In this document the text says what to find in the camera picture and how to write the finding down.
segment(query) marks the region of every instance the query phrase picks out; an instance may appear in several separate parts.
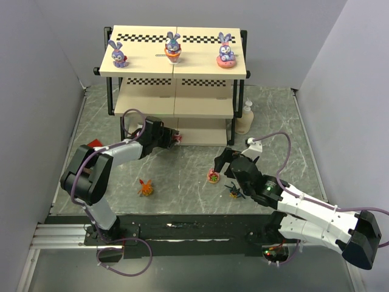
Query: gray marble surface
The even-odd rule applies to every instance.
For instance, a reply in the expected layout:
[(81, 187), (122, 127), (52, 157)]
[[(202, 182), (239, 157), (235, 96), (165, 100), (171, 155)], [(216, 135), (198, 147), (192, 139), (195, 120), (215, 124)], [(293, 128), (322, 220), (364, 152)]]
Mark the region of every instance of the gray marble surface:
[[(115, 98), (119, 90), (115, 88)], [(99, 139), (104, 145), (120, 140), (119, 117), (107, 114), (105, 85), (87, 89), (86, 103), (71, 150)], [(281, 177), (306, 193), (320, 198), (322, 193), (315, 174), (294, 98), (290, 89), (246, 86), (245, 97), (253, 102), (254, 121), (246, 135), (236, 135), (235, 150), (244, 150), (247, 137), (261, 137), (283, 130), (291, 135), (292, 153)], [(148, 157), (123, 164), (111, 171), (106, 198), (117, 214), (268, 214), (272, 209), (257, 205), (250, 198), (233, 199), (222, 176), (217, 184), (206, 180), (213, 159), (224, 147), (182, 146), (171, 150), (154, 149)], [(264, 174), (275, 175), (286, 156), (285, 137), (263, 141), (257, 166)], [(152, 179), (154, 193), (139, 196), (139, 178)], [(82, 214), (69, 195), (59, 190), (52, 215)]]

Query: beige bottle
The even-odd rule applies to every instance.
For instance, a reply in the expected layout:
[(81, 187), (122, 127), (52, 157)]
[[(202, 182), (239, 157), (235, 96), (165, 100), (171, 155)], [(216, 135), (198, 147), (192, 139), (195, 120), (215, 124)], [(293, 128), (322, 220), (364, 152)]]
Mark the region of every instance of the beige bottle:
[(236, 119), (235, 125), (235, 133), (240, 135), (247, 134), (254, 119), (254, 113), (251, 110), (253, 103), (247, 100), (244, 104), (242, 117)]

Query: black and white checkered strip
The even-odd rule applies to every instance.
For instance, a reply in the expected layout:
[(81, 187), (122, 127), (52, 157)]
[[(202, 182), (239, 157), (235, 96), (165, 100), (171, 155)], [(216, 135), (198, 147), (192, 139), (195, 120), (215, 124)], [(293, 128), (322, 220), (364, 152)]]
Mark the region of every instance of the black and white checkered strip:
[[(183, 35), (183, 43), (198, 43), (198, 44), (221, 44), (219, 37), (217, 36), (194, 36), (194, 35)], [(230, 42), (235, 44), (236, 40), (234, 36), (231, 36)]]
[(133, 85), (171, 85), (171, 78), (128, 78), (127, 84)]
[(120, 33), (117, 35), (117, 41), (137, 41), (144, 43), (165, 43), (168, 38), (165, 35), (130, 35), (129, 33)]
[(181, 85), (221, 87), (225, 86), (225, 80), (182, 79)]

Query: white wall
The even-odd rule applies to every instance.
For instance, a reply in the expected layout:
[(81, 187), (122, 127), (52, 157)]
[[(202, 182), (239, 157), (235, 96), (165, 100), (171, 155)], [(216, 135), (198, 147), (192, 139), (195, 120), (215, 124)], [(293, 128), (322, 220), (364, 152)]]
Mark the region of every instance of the white wall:
[(8, 292), (48, 214), (83, 90), (33, 1), (2, 1), (0, 27), (0, 290)]
[(299, 88), (346, 0), (35, 0), (84, 85), (103, 53), (103, 28), (239, 27), (248, 30), (248, 84)]
[[(324, 187), (340, 207), (389, 209), (389, 2), (349, 0), (298, 92)], [(389, 218), (377, 216), (383, 241)], [(364, 271), (388, 291), (389, 248)]]

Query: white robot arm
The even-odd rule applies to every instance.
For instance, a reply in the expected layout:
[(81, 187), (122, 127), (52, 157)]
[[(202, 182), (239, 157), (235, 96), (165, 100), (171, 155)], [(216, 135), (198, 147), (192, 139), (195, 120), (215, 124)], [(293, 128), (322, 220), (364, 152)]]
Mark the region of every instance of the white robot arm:
[(240, 152), (227, 147), (215, 158), (214, 171), (236, 179), (243, 194), (262, 206), (280, 211), (276, 223), (280, 238), (297, 239), (301, 244), (321, 245), (332, 249), (345, 260), (363, 269), (371, 269), (381, 239), (371, 212), (339, 212), (332, 206), (309, 196), (276, 177), (263, 175), (256, 167), (262, 145), (254, 138), (246, 141), (248, 149)]
[[(141, 129), (137, 129), (133, 136), (137, 136), (140, 131)], [(95, 220), (92, 223), (100, 228), (107, 239), (117, 238), (120, 225), (118, 216), (104, 198), (111, 169), (141, 159), (149, 155), (155, 147), (169, 149), (179, 143), (180, 135), (178, 131), (165, 127), (161, 120), (147, 117), (143, 134), (138, 140), (130, 143), (131, 139), (123, 140), (123, 145), (114, 148), (80, 146), (60, 179), (62, 189), (71, 194), (76, 174), (82, 163), (94, 152), (98, 152), (83, 169), (75, 186), (74, 199), (91, 214), (91, 218)]]

